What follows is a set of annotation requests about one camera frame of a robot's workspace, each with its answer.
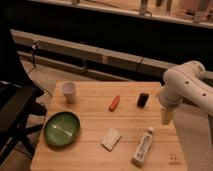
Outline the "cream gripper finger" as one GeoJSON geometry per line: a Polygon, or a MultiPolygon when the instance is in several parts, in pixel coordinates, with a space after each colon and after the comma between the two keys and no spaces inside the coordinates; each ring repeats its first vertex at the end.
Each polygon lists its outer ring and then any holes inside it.
{"type": "Polygon", "coordinates": [[[173,110],[169,108],[163,108],[161,110],[161,123],[163,125],[168,125],[173,118],[173,110]]]}

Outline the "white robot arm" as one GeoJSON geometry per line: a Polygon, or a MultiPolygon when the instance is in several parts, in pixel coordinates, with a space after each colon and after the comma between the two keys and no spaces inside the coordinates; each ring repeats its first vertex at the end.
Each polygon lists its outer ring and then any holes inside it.
{"type": "Polygon", "coordinates": [[[173,117],[173,110],[184,98],[213,117],[213,87],[202,81],[205,67],[198,61],[189,61],[168,68],[163,74],[164,86],[160,89],[158,99],[163,107],[161,123],[168,125],[173,117]]]}

